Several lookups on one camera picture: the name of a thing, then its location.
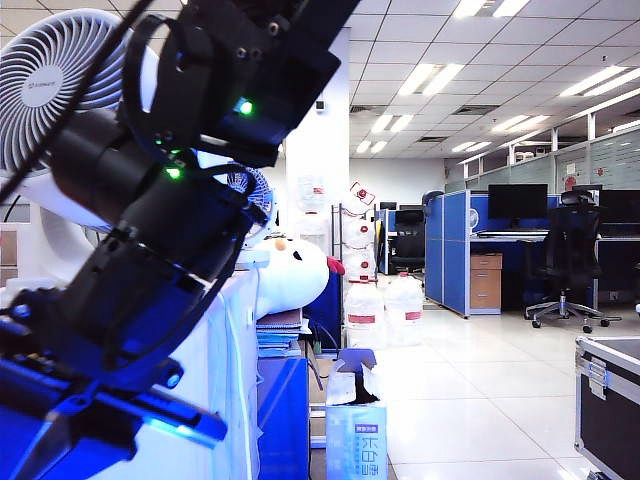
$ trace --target robotic arm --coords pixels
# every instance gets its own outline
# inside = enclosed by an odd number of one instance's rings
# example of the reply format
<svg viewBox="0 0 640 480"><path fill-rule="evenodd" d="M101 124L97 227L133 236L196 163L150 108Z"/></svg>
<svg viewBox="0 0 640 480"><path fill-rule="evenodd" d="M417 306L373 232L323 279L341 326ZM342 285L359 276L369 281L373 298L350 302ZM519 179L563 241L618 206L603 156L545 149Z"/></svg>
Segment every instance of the robotic arm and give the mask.
<svg viewBox="0 0 640 480"><path fill-rule="evenodd" d="M191 0L177 20L147 16L129 40L118 111L76 113L45 146L62 192L113 229L66 289L22 291L0 312L0 418L24 420L32 437L0 458L15 465L9 478L58 478L98 442L85 478L131 458L143 421L210 447L224 438L219 417L155 386L177 385L169 355L265 221L243 165L274 164L338 68L328 48L356 4ZM170 35L145 111L142 58L162 25ZM203 169L194 150L237 163ZM229 172L248 175L247 191L215 179Z"/></svg>

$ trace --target black office chair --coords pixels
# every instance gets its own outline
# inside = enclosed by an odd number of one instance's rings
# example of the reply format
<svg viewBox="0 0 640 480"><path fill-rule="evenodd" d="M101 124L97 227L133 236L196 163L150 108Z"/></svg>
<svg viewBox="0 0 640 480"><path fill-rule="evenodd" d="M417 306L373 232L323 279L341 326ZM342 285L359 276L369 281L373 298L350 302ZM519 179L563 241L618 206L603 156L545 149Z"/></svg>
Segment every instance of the black office chair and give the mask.
<svg viewBox="0 0 640 480"><path fill-rule="evenodd" d="M525 309L525 318L532 320L534 328L540 328L541 317L558 312L562 318L570 315L583 319L582 330L591 333L591 318L600 319L603 327L610 320L604 313L567 301L570 290L586 289L593 279L602 274L595 256L595 242L600 225L600 209L591 194L583 191L565 192L561 196L562 206L549 210L549 233L544 240L544 263L532 267L532 242L527 243L527 271L530 275L551 280L560 292L556 302L540 303Z"/></svg>
<svg viewBox="0 0 640 480"><path fill-rule="evenodd" d="M395 271L424 269L424 212L397 210L396 234L391 244L390 262Z"/></svg>

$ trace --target green led light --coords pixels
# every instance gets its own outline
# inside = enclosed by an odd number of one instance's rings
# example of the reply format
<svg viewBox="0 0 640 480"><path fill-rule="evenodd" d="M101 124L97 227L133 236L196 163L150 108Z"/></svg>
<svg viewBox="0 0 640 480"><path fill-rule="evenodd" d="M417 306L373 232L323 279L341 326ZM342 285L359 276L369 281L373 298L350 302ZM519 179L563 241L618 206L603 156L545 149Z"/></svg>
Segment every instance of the green led light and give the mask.
<svg viewBox="0 0 640 480"><path fill-rule="evenodd" d="M251 112L253 112L253 103L249 100L242 102L240 105L240 113L243 115L251 115Z"/></svg>
<svg viewBox="0 0 640 480"><path fill-rule="evenodd" d="M165 172L167 172L173 180L177 180L182 177L182 170L179 168L165 168Z"/></svg>

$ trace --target stack of books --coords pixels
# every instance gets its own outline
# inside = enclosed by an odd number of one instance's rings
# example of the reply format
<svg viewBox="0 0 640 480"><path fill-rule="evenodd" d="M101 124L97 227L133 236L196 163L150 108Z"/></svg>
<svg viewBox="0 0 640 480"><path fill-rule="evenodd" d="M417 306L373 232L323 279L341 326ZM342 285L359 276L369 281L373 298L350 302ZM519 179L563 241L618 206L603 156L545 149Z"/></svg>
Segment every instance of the stack of books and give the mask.
<svg viewBox="0 0 640 480"><path fill-rule="evenodd" d="M292 357L302 355L298 338L311 334L309 320L302 309L265 315L256 323L258 357Z"/></svg>

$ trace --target wooden drawer cabinet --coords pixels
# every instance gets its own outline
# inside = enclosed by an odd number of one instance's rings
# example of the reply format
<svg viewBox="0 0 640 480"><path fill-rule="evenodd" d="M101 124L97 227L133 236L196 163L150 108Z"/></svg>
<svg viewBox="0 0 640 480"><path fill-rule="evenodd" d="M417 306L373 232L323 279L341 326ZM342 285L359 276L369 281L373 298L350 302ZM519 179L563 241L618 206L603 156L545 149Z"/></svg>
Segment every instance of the wooden drawer cabinet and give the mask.
<svg viewBox="0 0 640 480"><path fill-rule="evenodd" d="M502 254L471 255L471 308L500 309Z"/></svg>

